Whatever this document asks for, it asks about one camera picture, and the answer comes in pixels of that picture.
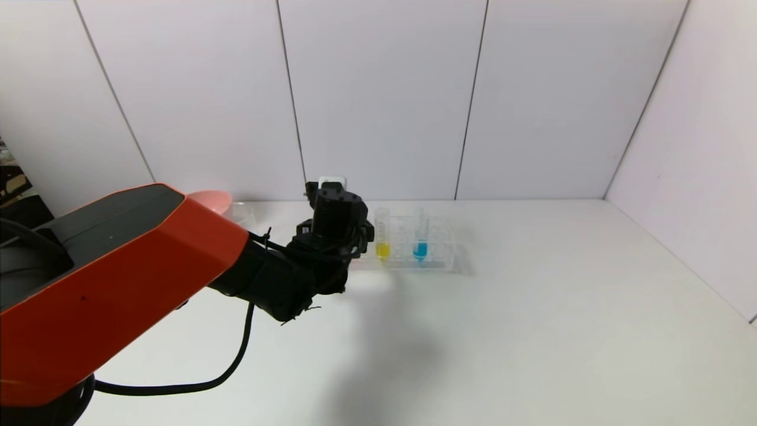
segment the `black cable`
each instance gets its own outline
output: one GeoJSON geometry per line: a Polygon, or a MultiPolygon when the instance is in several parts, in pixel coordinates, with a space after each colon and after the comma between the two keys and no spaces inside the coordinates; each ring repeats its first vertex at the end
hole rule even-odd
{"type": "Polygon", "coordinates": [[[19,237],[26,244],[33,249],[37,249],[40,252],[47,253],[54,257],[66,255],[66,249],[53,243],[51,240],[45,238],[40,233],[34,232],[22,224],[9,221],[8,219],[0,218],[0,228],[11,232],[13,235],[19,237]]]}
{"type": "Polygon", "coordinates": [[[66,423],[61,426],[73,426],[73,424],[76,423],[77,420],[79,420],[79,417],[81,417],[82,413],[84,413],[84,409],[86,409],[89,405],[89,401],[92,400],[93,393],[95,393],[95,375],[91,374],[88,378],[84,379],[82,385],[82,396],[79,398],[79,405],[76,406],[76,411],[70,414],[68,421],[66,421],[66,423]]]}
{"type": "Polygon", "coordinates": [[[221,385],[234,373],[239,366],[241,359],[245,357],[247,343],[250,340],[250,329],[252,326],[252,312],[255,304],[250,302],[247,307],[247,316],[245,317],[245,331],[242,334],[239,352],[232,364],[219,377],[211,381],[193,384],[172,384],[167,386],[125,386],[122,384],[110,384],[104,381],[95,381],[95,390],[103,393],[124,396],[159,396],[159,395],[176,395],[178,393],[201,392],[203,390],[213,389],[221,385]]]}

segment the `test tube with yellow liquid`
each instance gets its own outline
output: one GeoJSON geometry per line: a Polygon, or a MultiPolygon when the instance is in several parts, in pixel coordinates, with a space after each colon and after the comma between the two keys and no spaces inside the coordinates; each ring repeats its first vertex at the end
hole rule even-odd
{"type": "Polygon", "coordinates": [[[391,255],[388,208],[377,208],[375,210],[373,227],[375,232],[376,255],[383,262],[391,255]]]}

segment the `white wall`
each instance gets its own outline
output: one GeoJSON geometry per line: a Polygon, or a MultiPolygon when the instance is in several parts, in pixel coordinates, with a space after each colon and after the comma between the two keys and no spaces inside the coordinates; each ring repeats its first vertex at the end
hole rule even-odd
{"type": "Polygon", "coordinates": [[[607,199],[757,315],[757,2],[692,1],[607,199]]]}
{"type": "Polygon", "coordinates": [[[279,4],[308,179],[452,199],[486,0],[279,4]]]}
{"type": "Polygon", "coordinates": [[[302,199],[276,0],[79,6],[157,180],[237,199],[302,199]]]}
{"type": "Polygon", "coordinates": [[[0,2],[0,133],[55,215],[152,182],[71,1],[0,2]]]}
{"type": "Polygon", "coordinates": [[[602,198],[685,4],[490,0],[458,198],[602,198]]]}

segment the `white tabletop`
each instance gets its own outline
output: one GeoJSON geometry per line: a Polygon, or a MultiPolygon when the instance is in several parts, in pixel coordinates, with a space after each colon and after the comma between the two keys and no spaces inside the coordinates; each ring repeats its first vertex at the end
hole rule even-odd
{"type": "MultiPolygon", "coordinates": [[[[757,424],[757,330],[612,205],[374,202],[452,220],[455,274],[352,271],[281,327],[255,312],[221,387],[95,393],[82,426],[757,424]]],[[[256,204],[286,243],[304,202],[256,204]]],[[[206,381],[234,358],[245,303],[205,289],[97,372],[206,381]]]]}

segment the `test tube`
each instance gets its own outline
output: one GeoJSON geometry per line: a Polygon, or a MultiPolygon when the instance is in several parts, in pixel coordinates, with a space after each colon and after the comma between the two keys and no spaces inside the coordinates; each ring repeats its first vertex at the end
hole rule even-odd
{"type": "Polygon", "coordinates": [[[416,241],[413,244],[413,256],[418,262],[428,254],[428,216],[423,208],[416,212],[416,241]]]}
{"type": "Polygon", "coordinates": [[[382,260],[386,260],[391,254],[389,245],[389,209],[377,208],[375,213],[375,223],[373,224],[375,232],[376,255],[382,260]]]}

